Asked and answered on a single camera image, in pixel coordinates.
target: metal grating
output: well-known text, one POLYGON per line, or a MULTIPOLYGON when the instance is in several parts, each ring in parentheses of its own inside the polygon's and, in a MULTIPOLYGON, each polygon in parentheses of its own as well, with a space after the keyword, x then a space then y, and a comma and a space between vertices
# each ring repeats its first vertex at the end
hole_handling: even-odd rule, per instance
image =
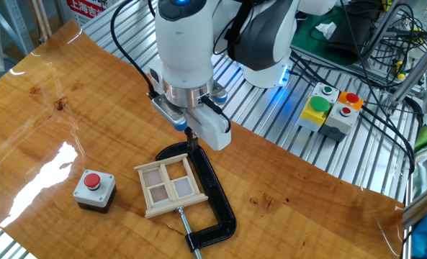
MULTIPOLYGON (((117 5, 108 9, 83 29, 106 51, 125 60, 110 35, 110 19, 116 8, 117 5)), ((149 62, 159 58, 153 17, 144 1, 135 1, 121 11, 116 19, 115 32, 121 45, 143 70, 149 62)), ((397 147, 364 120, 359 119, 351 133, 340 143, 295 125, 314 84, 309 78, 301 76, 302 71, 294 67, 293 71, 299 76, 292 76, 285 87, 262 89, 247 83, 238 64, 230 58, 213 56, 212 63, 215 66, 214 79, 229 92, 229 99, 223 109, 234 122, 329 174, 403 200, 408 161, 404 159, 403 152, 399 152, 397 147)), ((312 67, 339 89, 354 92, 366 101, 374 102, 367 86, 357 78, 322 66, 312 67)), ((379 91, 376 95, 385 98, 379 91)), ((371 109, 379 112, 375 105, 371 109)), ((392 120, 414 142, 418 123, 414 114, 409 112, 410 107, 400 106, 392 120)))

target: red push button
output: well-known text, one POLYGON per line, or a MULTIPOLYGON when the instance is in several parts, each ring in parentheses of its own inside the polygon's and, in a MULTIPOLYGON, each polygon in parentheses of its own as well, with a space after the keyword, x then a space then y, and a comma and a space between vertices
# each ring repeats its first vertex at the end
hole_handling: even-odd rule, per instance
POLYGON ((356 94, 349 93, 346 95, 346 100, 352 104, 356 104, 359 101, 359 97, 356 94))
POLYGON ((89 175, 85 176, 84 179, 85 186, 87 186, 91 191, 98 189, 100 182, 101 178, 95 173, 90 173, 89 175))
POLYGON ((341 109, 341 115, 347 117, 351 114, 351 110, 348 107, 344 107, 341 109))

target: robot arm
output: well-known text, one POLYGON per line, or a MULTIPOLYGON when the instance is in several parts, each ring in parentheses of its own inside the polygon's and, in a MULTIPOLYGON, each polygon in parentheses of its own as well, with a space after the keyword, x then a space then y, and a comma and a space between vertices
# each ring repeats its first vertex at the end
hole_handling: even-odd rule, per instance
MULTIPOLYGON (((336 0, 329 1, 334 5, 336 0)), ((211 148, 223 149, 231 134, 227 117, 212 104, 227 99, 213 81, 214 43, 243 65, 248 82, 276 86, 289 65, 298 6, 329 1, 160 0, 156 39, 161 63, 152 64, 150 74, 161 95, 152 100, 154 107, 177 130, 189 126, 211 148)))

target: red label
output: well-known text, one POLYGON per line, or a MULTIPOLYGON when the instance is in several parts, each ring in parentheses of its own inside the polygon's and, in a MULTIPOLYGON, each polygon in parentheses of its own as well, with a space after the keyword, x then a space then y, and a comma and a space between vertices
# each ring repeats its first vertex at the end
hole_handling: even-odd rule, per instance
POLYGON ((66 0, 66 2, 71 10, 88 18, 95 18, 95 16, 101 14, 105 10, 105 8, 101 8, 86 0, 66 0))

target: wood grain surface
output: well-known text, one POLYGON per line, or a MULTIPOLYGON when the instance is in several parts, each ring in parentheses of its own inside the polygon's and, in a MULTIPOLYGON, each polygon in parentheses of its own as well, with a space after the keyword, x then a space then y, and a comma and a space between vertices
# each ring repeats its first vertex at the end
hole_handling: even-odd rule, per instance
MULTIPOLYGON (((0 79, 0 226, 38 258, 193 258, 179 215, 145 219, 137 165, 183 133, 155 112, 143 78, 74 23, 0 79), (107 214, 80 209, 85 169, 115 176, 107 214)), ((345 183, 233 124, 215 152, 202 141, 238 221, 204 258, 395 258, 400 202, 345 183)), ((207 202, 185 210, 215 224, 207 202)))

